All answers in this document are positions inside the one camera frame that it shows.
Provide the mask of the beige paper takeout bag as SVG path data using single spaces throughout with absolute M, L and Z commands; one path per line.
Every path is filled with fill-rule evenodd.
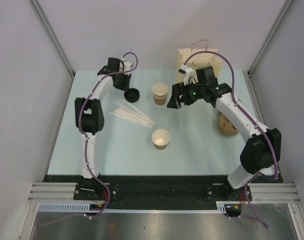
M 176 62 L 176 84 L 184 81 L 184 76 L 179 73 L 178 70 L 180 69 L 181 65 L 185 63 L 188 57 L 200 51 L 218 52 L 217 48 L 208 48 L 208 45 L 209 41 L 207 39 L 202 39 L 200 41 L 192 43 L 191 47 L 181 48 L 178 50 Z M 192 68 L 194 71 L 201 67 L 211 66 L 213 67 L 215 76 L 218 77 L 222 67 L 222 59 L 215 54 L 202 53 L 190 59 L 187 62 L 187 66 Z M 194 82 L 198 82 L 196 72 L 194 72 L 194 77 Z

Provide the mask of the brown paper cup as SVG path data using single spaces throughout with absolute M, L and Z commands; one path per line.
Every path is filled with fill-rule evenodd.
M 170 142 L 170 134 L 167 130 L 157 129 L 153 132 L 151 139 L 158 150 L 164 150 Z

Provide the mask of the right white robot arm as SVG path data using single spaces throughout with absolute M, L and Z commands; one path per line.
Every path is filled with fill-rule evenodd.
M 170 109 L 189 106 L 197 100 L 205 100 L 227 117 L 242 136 L 245 147 L 240 155 L 240 165 L 227 177 L 228 185 L 222 188 L 223 196 L 233 201 L 240 196 L 240 188 L 255 175 L 280 159 L 281 133 L 269 129 L 247 111 L 226 83 L 218 83 L 211 66 L 194 70 L 182 65 L 178 72 L 184 81 L 172 85 L 172 95 L 167 104 Z

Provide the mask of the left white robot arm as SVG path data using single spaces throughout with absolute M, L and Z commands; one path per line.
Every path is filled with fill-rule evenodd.
M 84 163 L 81 176 L 85 179 L 96 178 L 99 172 L 94 167 L 95 141 L 105 124 L 102 100 L 111 88 L 121 91 L 129 89 L 131 71 L 137 66 L 122 58 L 108 58 L 106 66 L 97 72 L 96 83 L 85 97 L 74 101 L 76 127 L 84 145 Z

